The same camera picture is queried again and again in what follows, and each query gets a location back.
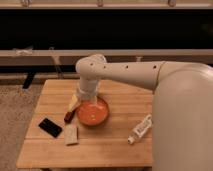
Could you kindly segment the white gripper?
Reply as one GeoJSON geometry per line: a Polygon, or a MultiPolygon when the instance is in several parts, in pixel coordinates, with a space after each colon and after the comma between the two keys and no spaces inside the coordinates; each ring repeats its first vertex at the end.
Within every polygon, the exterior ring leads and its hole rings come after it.
{"type": "Polygon", "coordinates": [[[79,99],[90,100],[95,97],[98,92],[98,83],[98,80],[80,79],[76,90],[77,96],[72,96],[71,101],[69,103],[68,111],[72,112],[80,105],[79,99]]]}

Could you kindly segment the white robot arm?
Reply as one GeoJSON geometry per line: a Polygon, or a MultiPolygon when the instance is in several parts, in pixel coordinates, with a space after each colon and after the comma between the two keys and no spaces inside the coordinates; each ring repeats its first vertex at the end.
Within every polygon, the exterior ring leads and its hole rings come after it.
{"type": "Polygon", "coordinates": [[[77,61],[77,98],[90,100],[109,79],[149,89],[152,171],[213,171],[213,68],[202,63],[109,63],[97,54],[77,61]]]}

